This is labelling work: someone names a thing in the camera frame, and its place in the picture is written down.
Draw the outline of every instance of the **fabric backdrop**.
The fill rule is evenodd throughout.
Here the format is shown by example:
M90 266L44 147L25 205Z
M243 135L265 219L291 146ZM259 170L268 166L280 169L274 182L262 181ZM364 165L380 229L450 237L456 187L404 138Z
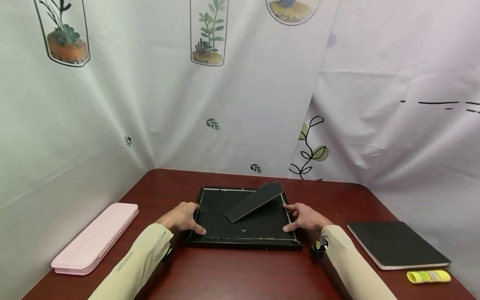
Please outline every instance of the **fabric backdrop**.
M367 186L477 298L478 11L476 0L342 0L289 174L305 165L305 179Z
M338 1L281 2L0 3L2 300L153 168L287 175Z
M2 299L153 168L363 184L478 295L480 3L296 3L1 2Z

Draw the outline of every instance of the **glass vase illustration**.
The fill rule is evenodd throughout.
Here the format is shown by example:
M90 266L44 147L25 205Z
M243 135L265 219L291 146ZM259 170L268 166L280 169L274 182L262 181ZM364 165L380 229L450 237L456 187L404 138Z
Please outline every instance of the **glass vase illustration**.
M321 0L266 0L267 7L277 21L285 25L299 25L308 21L317 11Z
M223 65L227 18L228 0L190 1L190 45L194 63Z
M34 0L48 57L83 67L90 60L83 0Z

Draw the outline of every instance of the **black notebook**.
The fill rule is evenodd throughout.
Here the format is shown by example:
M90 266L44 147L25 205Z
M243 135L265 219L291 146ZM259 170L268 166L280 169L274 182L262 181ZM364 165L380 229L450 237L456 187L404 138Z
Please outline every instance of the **black notebook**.
M443 267L450 260L404 222L349 223L348 229L382 270Z

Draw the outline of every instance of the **hand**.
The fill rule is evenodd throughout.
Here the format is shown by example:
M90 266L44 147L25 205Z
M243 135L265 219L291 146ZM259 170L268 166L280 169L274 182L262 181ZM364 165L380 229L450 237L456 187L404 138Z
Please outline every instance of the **hand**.
M297 228L321 232L323 227L333 224L329 219L305 204L285 204L283 207L292 212L293 219L295 220L295 222L283 227L283 231L285 232L294 231Z
M198 234L205 235L207 231L202 226L198 225L193 219L193 213L199 208L197 203L182 202L177 207L164 214L156 222L171 229L190 230L192 229Z

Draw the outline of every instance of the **curtain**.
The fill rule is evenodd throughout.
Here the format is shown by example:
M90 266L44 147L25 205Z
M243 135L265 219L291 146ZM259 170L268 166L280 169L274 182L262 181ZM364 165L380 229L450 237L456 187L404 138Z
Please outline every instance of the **curtain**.
M479 10L342 0L289 171L367 186L477 297Z
M337 0L0 4L0 294L147 171L285 176Z

